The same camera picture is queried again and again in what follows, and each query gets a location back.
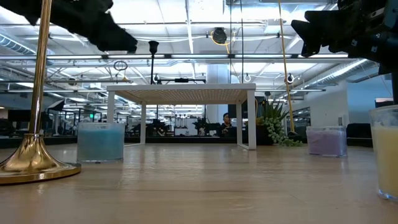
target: ceiling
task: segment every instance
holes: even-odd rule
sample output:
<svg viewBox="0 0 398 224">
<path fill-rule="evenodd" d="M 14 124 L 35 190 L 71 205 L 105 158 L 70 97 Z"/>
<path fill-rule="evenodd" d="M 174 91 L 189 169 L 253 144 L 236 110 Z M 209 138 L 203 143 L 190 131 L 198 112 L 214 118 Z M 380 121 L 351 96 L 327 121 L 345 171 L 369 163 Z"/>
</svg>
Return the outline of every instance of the ceiling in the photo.
<svg viewBox="0 0 398 224">
<path fill-rule="evenodd" d="M 282 1 L 283 31 L 287 54 L 299 54 L 303 42 L 290 23 L 293 19 L 304 20 L 307 10 L 334 10 L 336 4 L 329 0 L 286 0 Z M 282 38 L 279 37 L 279 8 L 275 0 L 114 0 L 110 9 L 113 19 L 139 40 L 137 54 L 149 54 L 149 40 L 160 42 L 158 54 L 281 54 Z M 228 36 L 226 46 L 216 45 L 208 36 L 215 27 L 223 27 Z M 32 49 L 37 48 L 39 28 L 28 25 L 24 17 L 0 8 L 0 37 L 6 35 L 16 42 Z M 48 50 L 52 55 L 103 55 L 125 54 L 125 52 L 101 52 L 86 38 L 71 34 L 66 29 L 51 25 Z M 330 54 L 321 49 L 321 54 Z M 0 46 L 0 55 L 21 55 L 9 47 Z M 150 80 L 150 60 L 125 60 L 127 70 L 114 69 L 115 60 L 60 60 L 48 63 L 50 81 L 67 80 L 110 80 L 126 77 L 138 85 Z M 244 63 L 234 60 L 230 66 L 233 77 L 241 79 L 244 74 L 260 86 L 278 88 L 284 84 L 284 64 L 278 60 L 272 63 L 245 59 Z M 305 80 L 312 79 L 342 61 L 314 60 L 289 61 L 287 72 Z M 2 67 L 10 65 L 30 73 L 34 72 L 34 61 L 1 61 Z M 155 60 L 154 73 L 161 78 L 205 78 L 209 60 Z M 97 88 L 105 89 L 107 83 Z M 70 86 L 58 83 L 48 88 L 89 88 L 87 85 Z"/>
</svg>

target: desk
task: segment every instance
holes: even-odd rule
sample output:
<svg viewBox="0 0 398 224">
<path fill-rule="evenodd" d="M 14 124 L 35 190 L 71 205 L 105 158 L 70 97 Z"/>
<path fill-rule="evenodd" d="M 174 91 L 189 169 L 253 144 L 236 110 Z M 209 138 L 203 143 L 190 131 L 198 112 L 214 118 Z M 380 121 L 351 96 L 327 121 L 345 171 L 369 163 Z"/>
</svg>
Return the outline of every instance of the desk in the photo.
<svg viewBox="0 0 398 224">
<path fill-rule="evenodd" d="M 256 150 L 256 84 L 110 85 L 107 87 L 108 119 L 114 117 L 114 97 L 121 96 L 141 105 L 140 144 L 146 141 L 147 105 L 225 105 L 236 104 L 237 144 Z M 248 100 L 249 145 L 242 142 L 242 103 Z"/>
</svg>

